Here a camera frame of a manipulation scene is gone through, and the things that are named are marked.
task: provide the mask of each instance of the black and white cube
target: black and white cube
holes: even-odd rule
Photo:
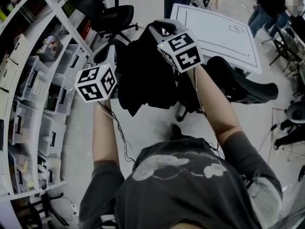
[[[114,71],[110,63],[79,71],[75,89],[86,103],[107,100],[117,84]]]
[[[158,44],[158,50],[181,73],[204,63],[201,48],[190,30]]]

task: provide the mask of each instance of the white floor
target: white floor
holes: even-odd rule
[[[146,26],[155,19],[163,17],[163,0],[125,0],[125,2],[134,6],[133,22]],[[247,23],[253,12],[254,4],[255,0],[219,0],[218,9],[215,10],[212,6],[212,10]],[[141,31],[140,29],[134,35],[134,39],[140,36]],[[261,146],[271,126],[285,120],[284,112],[273,110],[273,108],[286,109],[293,99],[292,93],[294,91],[292,80],[285,77],[282,72],[286,66],[285,60],[279,59],[272,66],[269,66],[270,61],[276,56],[276,52],[272,42],[267,42],[264,46],[261,45],[261,42],[267,39],[266,32],[260,30],[255,42],[263,73],[261,75],[251,74],[249,79],[259,83],[276,83],[279,89],[278,98],[266,104],[232,104],[245,133],[257,149]],[[169,124],[175,122],[177,106],[170,110],[143,106],[133,118],[127,111],[121,109],[116,100],[112,101],[112,109],[120,120],[126,139],[132,147],[132,150],[128,150],[129,155],[136,157],[144,147],[164,140],[168,133]],[[65,196],[78,208],[92,173],[92,110],[92,104],[85,104],[78,96],[75,97],[63,149],[62,176],[67,181],[67,185],[53,191],[53,193],[63,191]],[[217,145],[207,120],[201,114],[188,114],[186,119],[180,123],[180,127],[186,135],[204,137],[214,146]],[[118,132],[116,134],[122,173],[126,177],[131,173],[132,162],[127,163],[124,160],[122,140]],[[274,131],[273,140],[280,135],[285,134]],[[270,148],[271,142],[271,134],[269,134],[260,154],[269,163],[283,186],[283,217],[288,214],[299,192],[301,184],[297,183],[297,178],[305,160],[297,158],[296,154],[291,154],[288,162],[286,157],[288,151],[282,149],[274,151]],[[297,144],[294,145],[293,151],[302,154],[303,148],[303,144]],[[70,218],[70,215],[73,214],[69,200],[59,199],[53,204],[62,216]],[[73,221],[69,221],[70,228],[77,228],[77,217],[73,216],[72,218]]]

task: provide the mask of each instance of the white table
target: white table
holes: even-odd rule
[[[248,25],[221,14],[182,4],[174,4],[171,19],[178,20],[193,31],[205,62],[214,56],[220,56],[232,67],[262,73]]]

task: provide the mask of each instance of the box on shelf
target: box on shelf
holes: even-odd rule
[[[66,125],[43,114],[39,131],[38,151],[45,156],[61,156]]]
[[[69,115],[74,94],[73,78],[55,75],[49,88],[46,109],[51,114]]]
[[[38,183],[39,187],[46,189],[50,185],[61,182],[61,159],[46,157],[38,153]]]
[[[16,193],[35,189],[31,158],[23,147],[9,146],[9,167],[11,183]]]
[[[10,59],[4,60],[0,65],[0,88],[9,91],[14,81],[18,66]]]
[[[14,50],[10,54],[10,59],[16,63],[19,64],[21,62],[21,59],[27,50],[29,45],[29,41],[24,37],[23,34],[19,35],[15,40],[14,40]]]
[[[38,56],[30,57],[22,71],[16,94],[22,100],[39,102],[43,99],[42,94],[46,93],[45,88],[48,87],[46,84],[48,73],[49,68],[39,60]]]
[[[15,144],[28,144],[31,141],[34,118],[37,109],[23,105],[14,100],[11,113],[14,119],[9,124],[9,142]]]
[[[0,89],[0,120],[4,120],[9,94]]]
[[[56,69],[56,74],[75,78],[79,70],[86,63],[86,53],[77,44],[70,44],[62,55],[61,61]]]

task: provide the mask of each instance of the black jacket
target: black jacket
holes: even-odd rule
[[[285,11],[285,0],[259,0],[263,10],[272,18]]]

